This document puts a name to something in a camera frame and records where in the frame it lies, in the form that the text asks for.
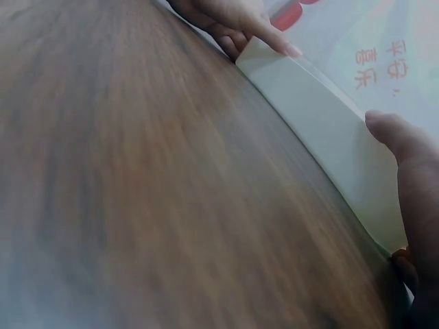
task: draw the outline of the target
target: red graphic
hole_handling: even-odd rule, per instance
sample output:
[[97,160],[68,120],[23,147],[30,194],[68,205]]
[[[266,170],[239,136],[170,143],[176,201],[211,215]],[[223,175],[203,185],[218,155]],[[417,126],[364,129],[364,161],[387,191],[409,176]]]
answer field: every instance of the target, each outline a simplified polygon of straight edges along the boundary
[[365,71],[357,71],[359,74],[358,77],[355,78],[356,81],[359,81],[357,90],[361,87],[367,87],[368,86],[368,80],[373,78],[373,82],[377,83],[377,72],[375,72],[375,69],[367,69]]
[[303,9],[299,2],[288,4],[274,15],[272,24],[281,31],[285,31],[294,25],[302,16]]
[[357,64],[364,65],[364,63],[372,63],[377,61],[377,50],[375,48],[368,50],[359,50],[355,54],[355,61]]
[[401,79],[407,75],[409,67],[405,63],[405,59],[400,58],[395,60],[392,65],[390,65],[387,69],[389,73],[390,79]]
[[403,53],[406,53],[407,49],[405,48],[405,41],[398,40],[392,42],[392,48],[388,49],[387,52],[393,53],[393,56],[402,55]]

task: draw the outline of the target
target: finger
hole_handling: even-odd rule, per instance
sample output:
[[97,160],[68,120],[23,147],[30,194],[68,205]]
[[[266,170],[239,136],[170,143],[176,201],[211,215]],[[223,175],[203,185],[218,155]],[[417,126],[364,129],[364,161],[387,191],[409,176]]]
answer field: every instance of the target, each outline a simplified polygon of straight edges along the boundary
[[233,32],[230,34],[230,37],[232,38],[233,43],[235,44],[238,51],[241,53],[244,48],[248,44],[248,40],[243,32]]
[[409,158],[439,158],[439,152],[427,135],[395,114],[379,111],[366,113],[370,133],[385,144],[401,164]]
[[251,33],[244,32],[244,36],[246,36],[247,41],[252,40],[253,35]]
[[415,266],[405,257],[398,256],[392,256],[392,263],[408,289],[416,296],[419,279]]
[[221,36],[215,41],[233,62],[238,58],[240,52],[230,36]]
[[290,44],[281,31],[263,18],[258,17],[248,19],[242,25],[241,29],[246,33],[252,34],[253,36],[261,39],[278,53],[282,53],[293,58],[297,58],[302,55],[302,52],[298,47]]
[[366,125],[398,162],[399,204],[417,274],[439,284],[439,151],[424,132],[393,114],[368,112]]
[[393,253],[392,257],[404,257],[410,260],[410,253],[406,249],[399,249]]

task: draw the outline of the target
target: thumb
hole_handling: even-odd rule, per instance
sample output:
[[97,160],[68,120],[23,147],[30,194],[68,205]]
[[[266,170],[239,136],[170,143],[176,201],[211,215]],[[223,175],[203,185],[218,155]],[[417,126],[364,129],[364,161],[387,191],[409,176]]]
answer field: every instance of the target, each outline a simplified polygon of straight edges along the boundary
[[242,30],[261,39],[278,53],[293,58],[301,57],[302,55],[300,49],[289,43],[283,33],[275,28],[268,20],[259,17],[249,18],[247,22],[243,24]]
[[366,126],[379,142],[389,148],[398,164],[410,158],[437,158],[439,155],[421,129],[398,115],[368,111]]

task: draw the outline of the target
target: red chinese text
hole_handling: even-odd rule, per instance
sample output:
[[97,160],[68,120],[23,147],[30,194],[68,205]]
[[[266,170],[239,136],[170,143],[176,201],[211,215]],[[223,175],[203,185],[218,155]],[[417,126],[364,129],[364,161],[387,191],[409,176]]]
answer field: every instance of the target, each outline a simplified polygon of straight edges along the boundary
[[374,83],[377,83],[377,72],[375,72],[375,69],[367,69],[365,71],[357,71],[358,77],[355,78],[356,81],[358,81],[357,90],[361,87],[367,87],[368,81],[373,79]]
[[355,61],[357,64],[364,65],[365,63],[372,63],[377,61],[377,50],[369,49],[369,50],[359,50],[355,54]]

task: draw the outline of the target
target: wooden table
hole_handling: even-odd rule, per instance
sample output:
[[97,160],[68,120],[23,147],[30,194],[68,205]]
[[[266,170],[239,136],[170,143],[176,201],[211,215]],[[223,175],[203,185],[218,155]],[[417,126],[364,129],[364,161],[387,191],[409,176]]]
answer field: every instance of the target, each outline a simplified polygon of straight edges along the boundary
[[321,168],[161,5],[1,0],[0,69],[0,328],[401,320]]

